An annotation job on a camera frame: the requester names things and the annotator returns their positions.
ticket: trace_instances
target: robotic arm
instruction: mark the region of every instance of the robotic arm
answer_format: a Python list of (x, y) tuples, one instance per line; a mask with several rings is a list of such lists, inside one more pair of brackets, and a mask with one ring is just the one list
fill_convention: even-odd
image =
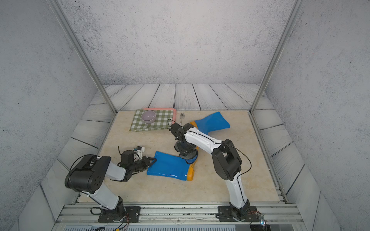
[(104, 177), (127, 182), (133, 174), (152, 166), (156, 159), (148, 156), (141, 158), (143, 150), (143, 147), (137, 147), (124, 151), (120, 154), (119, 166), (113, 164), (109, 156), (86, 155), (66, 176), (64, 185), (98, 203), (102, 217), (105, 217), (104, 222), (120, 222), (127, 213), (123, 200), (108, 189)]
[[(169, 131), (175, 136), (177, 140), (175, 149), (180, 152), (180, 157), (183, 159), (194, 158), (198, 153), (196, 147), (212, 156), (215, 171), (225, 180), (229, 191), (230, 217), (243, 221), (252, 211), (257, 210), (255, 206), (250, 205), (244, 193), (240, 178), (242, 161), (230, 140), (222, 141), (212, 138), (189, 123), (184, 126), (174, 123)], [(150, 167), (156, 159), (148, 156), (141, 158), (138, 155), (138, 153), (142, 154), (141, 149), (144, 150), (142, 147), (137, 147), (134, 150), (120, 153), (119, 166), (111, 162), (111, 157), (86, 155), (67, 175), (65, 186), (92, 198), (100, 205), (101, 214), (109, 217), (109, 221), (120, 222), (126, 214), (123, 201), (104, 184), (104, 177), (127, 182), (133, 174)], [(137, 155), (138, 160), (134, 161), (134, 155)]]
[(228, 139), (222, 141), (212, 138), (189, 123), (184, 126), (173, 123), (169, 131), (178, 140), (175, 149), (180, 152), (180, 157), (193, 158), (196, 146), (212, 156), (215, 171), (225, 180), (229, 190), (232, 216), (237, 221), (244, 220), (247, 212), (252, 212), (252, 206), (244, 193), (240, 179), (242, 160), (234, 144)]

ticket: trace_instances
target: black cable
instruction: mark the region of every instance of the black cable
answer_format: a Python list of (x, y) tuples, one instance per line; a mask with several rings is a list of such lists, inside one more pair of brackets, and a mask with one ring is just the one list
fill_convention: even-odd
[(94, 231), (99, 231), (99, 230), (105, 230), (105, 227), (99, 227), (99, 228), (95, 229)]
[(117, 228), (113, 229), (113, 231), (116, 231), (117, 229), (119, 229), (123, 225), (123, 222), (125, 222), (125, 219), (123, 219), (122, 223)]
[(168, 119), (168, 120), (167, 120), (167, 124), (168, 124), (168, 126), (170, 126), (170, 127), (171, 127), (171, 125), (168, 123), (168, 121), (169, 121), (169, 120), (172, 120), (172, 121), (174, 121), (174, 120), (173, 120), (173, 119)]
[(138, 157), (138, 160), (140, 160), (139, 154), (137, 154), (137, 152), (134, 152), (134, 154)]
[(227, 218), (227, 217), (233, 217), (233, 215), (230, 215), (230, 216), (221, 216), (220, 217), (220, 214), (216, 214), (215, 216), (217, 219), (220, 219), (220, 218)]
[(90, 213), (91, 213), (92, 215), (100, 215), (100, 213), (93, 213), (93, 208), (95, 208), (95, 209), (100, 209), (100, 207), (92, 207), (92, 208), (90, 209)]
[[(87, 154), (87, 155), (83, 155), (83, 156), (80, 156), (79, 158), (77, 158), (74, 162), (73, 162), (73, 164), (71, 165), (71, 167), (70, 167), (70, 169), (69, 169), (69, 172), (68, 172), (68, 181), (71, 183), (71, 186), (73, 187), (73, 184), (72, 184), (72, 181), (71, 181), (71, 171), (72, 171), (72, 167), (73, 167), (73, 165), (79, 160), (79, 159), (81, 159), (82, 157), (85, 157), (85, 156), (97, 156), (97, 157), (100, 157), (100, 156), (98, 156), (98, 155), (94, 155), (94, 154)], [(101, 207), (104, 207), (104, 208), (106, 208), (106, 209), (108, 209), (107, 207), (105, 207), (105, 206), (102, 206), (100, 203), (98, 203), (96, 200), (94, 200), (92, 197), (90, 197), (93, 201), (95, 201), (98, 205), (100, 205)]]
[[(204, 135), (202, 135), (202, 134), (199, 134), (199, 133), (196, 133), (196, 132), (192, 132), (192, 133), (195, 133), (195, 134), (197, 134), (197, 135), (201, 135), (201, 136), (203, 136), (203, 137), (206, 137), (207, 139), (209, 139), (212, 143), (214, 143), (214, 144), (217, 144), (217, 145), (223, 145), (222, 143), (215, 143), (212, 139), (210, 139), (209, 137), (207, 137), (207, 136), (204, 136)], [(237, 149), (236, 147), (234, 147), (234, 146), (232, 146), (232, 145), (228, 145), (227, 143), (225, 143), (225, 145), (227, 145), (227, 146), (229, 146), (229, 147), (233, 147), (233, 148), (235, 148), (236, 150), (238, 150), (240, 153), (242, 153), (247, 159), (248, 159), (248, 161), (249, 161), (249, 163), (250, 163), (250, 168), (247, 170), (247, 171), (245, 171), (245, 172), (243, 172), (242, 174), (240, 174), (239, 176), (237, 176), (237, 179), (241, 176), (241, 175), (243, 175), (243, 174), (245, 174), (245, 173), (247, 173), (247, 172), (249, 172), (251, 169), (252, 169), (252, 162), (250, 161), (250, 159), (246, 156), (246, 154), (244, 154), (242, 151), (240, 151), (239, 149)], [(247, 203), (245, 200), (244, 200), (244, 197), (243, 197), (243, 191), (242, 191), (242, 187), (240, 186), (240, 184), (239, 184), (239, 180), (238, 180), (238, 185), (239, 185), (239, 189), (240, 189), (240, 194), (242, 195), (242, 199), (243, 199), (243, 202), (244, 203)]]

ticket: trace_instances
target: gray wooden floorboard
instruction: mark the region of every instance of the gray wooden floorboard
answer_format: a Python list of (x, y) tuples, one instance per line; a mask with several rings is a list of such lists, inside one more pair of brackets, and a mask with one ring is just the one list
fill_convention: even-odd
[(270, 155), (274, 155), (292, 142), (284, 125), (261, 130), (261, 135)]
[(80, 120), (72, 133), (72, 138), (99, 147), (103, 142), (110, 123)]
[(312, 231), (320, 189), (306, 165), (287, 193), (287, 197), (290, 203), (297, 205), (307, 230)]
[(226, 106), (209, 84), (193, 84), (201, 110), (226, 110)]
[(283, 121), (275, 110), (255, 110), (254, 117), (260, 129), (271, 128), (283, 124)]
[(226, 84), (210, 84), (210, 86), (227, 107), (227, 109), (250, 109), (251, 105)]
[(96, 155), (98, 149), (87, 145), (83, 142), (70, 138), (62, 151), (60, 152), (58, 159), (65, 165), (67, 168), (70, 168), (73, 162), (87, 154)]
[(110, 110), (108, 104), (95, 104), (90, 105), (81, 119), (101, 121), (101, 122), (111, 122), (113, 118), (113, 112)]
[(111, 97), (111, 100), (117, 110), (121, 110), (125, 104), (138, 92), (142, 87), (142, 84), (131, 84), (127, 85), (114, 96)]
[[(226, 84), (233, 89), (238, 95), (245, 99), (249, 104), (253, 104), (253, 101), (257, 95), (259, 86), (256, 84)], [(256, 109), (274, 109), (269, 98), (261, 97)]]
[(340, 231), (338, 220), (327, 203), (323, 193), (320, 194), (313, 230)]
[(142, 88), (128, 101), (122, 108), (123, 111), (137, 110), (149, 107), (152, 102), (159, 84), (144, 84)]
[(41, 186), (38, 186), (19, 216), (19, 231), (51, 230), (53, 226), (53, 215)]
[(161, 84), (150, 103), (150, 108), (173, 108), (176, 84)]
[[(105, 91), (108, 93), (109, 97), (112, 97), (116, 94), (120, 89), (124, 88), (126, 85), (108, 85), (105, 87)], [(98, 90), (94, 97), (92, 98), (90, 104), (99, 104), (99, 103), (106, 103), (103, 96), (101, 95), (100, 91)]]
[(285, 192), (292, 186), (294, 180), (301, 171), (304, 162), (294, 143), (272, 156), (277, 174), (283, 185)]
[(175, 109), (180, 111), (201, 109), (192, 84), (176, 84)]
[(265, 91), (263, 91), (262, 96), (267, 97), (267, 94)]
[(68, 169), (57, 160), (41, 183), (55, 220), (58, 218), (63, 206), (72, 204), (78, 196), (78, 192), (64, 186), (67, 175)]
[(294, 231), (307, 231), (304, 224), (292, 224), (292, 228)]

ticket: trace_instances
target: vent grille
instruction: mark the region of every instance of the vent grille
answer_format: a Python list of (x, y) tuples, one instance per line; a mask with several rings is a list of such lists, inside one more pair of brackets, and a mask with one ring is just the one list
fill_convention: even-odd
[[(101, 231), (114, 231), (117, 226), (67, 225), (64, 231), (95, 231), (99, 227), (105, 227)], [(235, 225), (132, 225), (127, 231), (235, 231)]]

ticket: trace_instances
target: aluminum frame pole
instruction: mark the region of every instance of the aluminum frame pole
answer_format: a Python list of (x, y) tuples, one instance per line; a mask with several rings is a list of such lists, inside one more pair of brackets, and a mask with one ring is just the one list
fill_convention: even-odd
[(98, 75), (96, 74), (89, 58), (87, 58), (86, 53), (84, 52), (80, 42), (77, 39), (76, 34), (72, 30), (71, 25), (69, 24), (67, 18), (65, 17), (62, 8), (60, 7), (57, 0), (47, 0), (50, 8), (54, 12), (57, 20), (59, 21), (60, 25), (62, 26), (64, 32), (68, 36), (69, 40), (71, 41), (74, 49), (76, 50), (78, 56), (80, 57), (82, 63), (85, 65), (87, 71), (90, 74), (90, 77), (94, 81), (96, 87), (101, 92), (104, 100), (107, 102), (109, 108), (112, 110), (113, 114), (117, 114), (117, 109), (115, 108), (114, 104), (112, 103), (108, 93), (105, 91), (104, 86), (102, 85)]
[(274, 68), (279, 60), (279, 57), (284, 49), (284, 45), (286, 43), (286, 41), (288, 40), (289, 38), (289, 35), (294, 27), (294, 24), (298, 18), (298, 15), (302, 9), (302, 5), (303, 5), (303, 2), (304, 0), (296, 0), (294, 5), (293, 5), (293, 9), (292, 11), (290, 12), (290, 16), (288, 18), (288, 21), (286, 22), (286, 25), (285, 25), (285, 28), (283, 30), (283, 33), (281, 34), (281, 37), (280, 37), (280, 40), (276, 46), (276, 49), (275, 49), (275, 52), (274, 52), (274, 55), (270, 61), (270, 64), (267, 68), (267, 71), (261, 81), (261, 84), (259, 86), (259, 89), (258, 89), (258, 92), (257, 92), (257, 95), (253, 101), (253, 104), (252, 104), (252, 107), (250, 109), (250, 113), (253, 114), (253, 112), (256, 110), (256, 107), (258, 105), (258, 102), (260, 100), (260, 98), (262, 97), (262, 94), (263, 92), (265, 91), (266, 87), (267, 87), (267, 84), (271, 78), (271, 75), (272, 75), (272, 72), (274, 71)]

